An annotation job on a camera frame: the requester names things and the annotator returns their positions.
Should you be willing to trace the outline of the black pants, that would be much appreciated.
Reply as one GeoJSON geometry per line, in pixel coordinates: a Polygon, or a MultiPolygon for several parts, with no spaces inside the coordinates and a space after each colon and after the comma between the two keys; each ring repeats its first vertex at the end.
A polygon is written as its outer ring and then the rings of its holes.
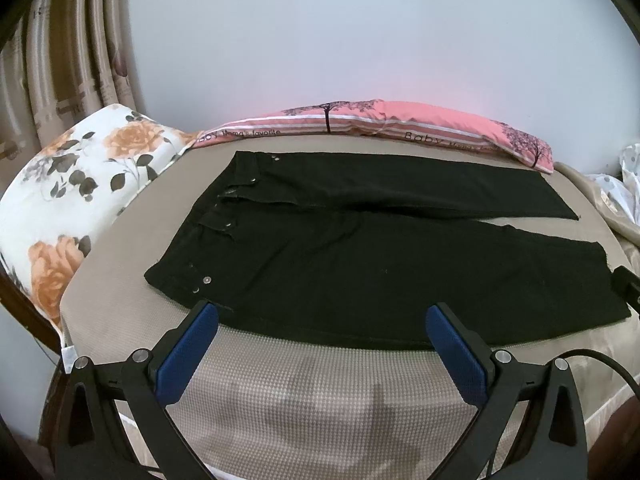
{"type": "Polygon", "coordinates": [[[605,251],[511,226],[577,216],[535,171],[422,157],[236,153],[146,281],[236,330],[425,350],[446,304],[491,346],[627,318],[605,251]]]}

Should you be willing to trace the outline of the beige satin quilt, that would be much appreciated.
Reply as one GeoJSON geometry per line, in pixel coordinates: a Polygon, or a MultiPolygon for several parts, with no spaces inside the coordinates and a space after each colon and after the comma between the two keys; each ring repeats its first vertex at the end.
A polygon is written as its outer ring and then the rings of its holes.
{"type": "Polygon", "coordinates": [[[624,215],[622,208],[616,206],[592,179],[562,162],[556,162],[554,170],[567,177],[590,201],[618,240],[629,262],[629,269],[639,275],[639,227],[624,215]]]}

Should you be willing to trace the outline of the white dotted blanket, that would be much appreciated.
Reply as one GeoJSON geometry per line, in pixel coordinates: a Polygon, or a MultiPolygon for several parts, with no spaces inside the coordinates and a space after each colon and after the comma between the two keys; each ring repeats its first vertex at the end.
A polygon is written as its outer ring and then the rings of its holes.
{"type": "Polygon", "coordinates": [[[639,224],[639,159],[640,145],[631,144],[620,152],[618,177],[588,174],[588,178],[600,188],[605,205],[634,224],[639,224]]]}

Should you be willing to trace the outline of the white floral pillow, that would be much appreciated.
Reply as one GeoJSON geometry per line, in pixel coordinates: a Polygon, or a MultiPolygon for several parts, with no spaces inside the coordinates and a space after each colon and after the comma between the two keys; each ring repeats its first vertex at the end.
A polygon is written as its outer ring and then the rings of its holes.
{"type": "Polygon", "coordinates": [[[62,133],[1,197],[1,263],[54,327],[65,289],[124,209],[194,143],[122,104],[62,133]]]}

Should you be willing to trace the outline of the pink striped tree pillow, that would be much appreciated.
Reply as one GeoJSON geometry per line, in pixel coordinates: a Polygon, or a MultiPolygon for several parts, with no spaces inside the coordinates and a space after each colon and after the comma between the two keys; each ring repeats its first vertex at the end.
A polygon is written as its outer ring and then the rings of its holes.
{"type": "Polygon", "coordinates": [[[245,118],[206,130],[197,148],[267,136],[372,136],[458,151],[505,154],[552,174],[550,145],[536,136],[483,116],[401,101],[332,101],[245,118]]]}

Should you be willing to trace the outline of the beige curtain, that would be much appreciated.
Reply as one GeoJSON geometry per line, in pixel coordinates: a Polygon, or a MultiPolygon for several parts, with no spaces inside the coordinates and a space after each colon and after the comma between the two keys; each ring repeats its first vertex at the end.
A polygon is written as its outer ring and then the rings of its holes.
{"type": "Polygon", "coordinates": [[[1,183],[100,108],[134,106],[122,0],[1,0],[1,183]]]}

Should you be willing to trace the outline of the brown wooden bed frame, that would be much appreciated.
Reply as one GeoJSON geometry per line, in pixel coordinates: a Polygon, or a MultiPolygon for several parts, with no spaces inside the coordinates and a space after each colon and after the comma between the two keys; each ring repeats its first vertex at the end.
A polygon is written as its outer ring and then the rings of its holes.
{"type": "Polygon", "coordinates": [[[11,281],[4,269],[0,278],[1,304],[17,322],[48,349],[61,354],[60,337],[53,325],[42,316],[32,302],[11,281]]]}

